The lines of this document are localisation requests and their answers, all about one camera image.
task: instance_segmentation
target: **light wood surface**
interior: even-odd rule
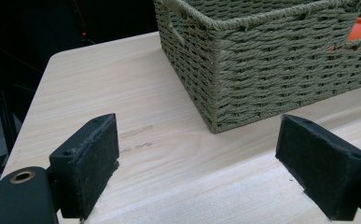
[[[4,175],[47,168],[53,150],[107,113],[117,114],[120,166],[86,223],[330,223],[274,157],[280,116],[210,133],[157,33],[54,55]],[[361,89],[289,114],[361,148]]]

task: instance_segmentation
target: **wicker basket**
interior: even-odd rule
[[[361,87],[361,40],[346,41],[361,1],[154,1],[162,48],[213,133]]]

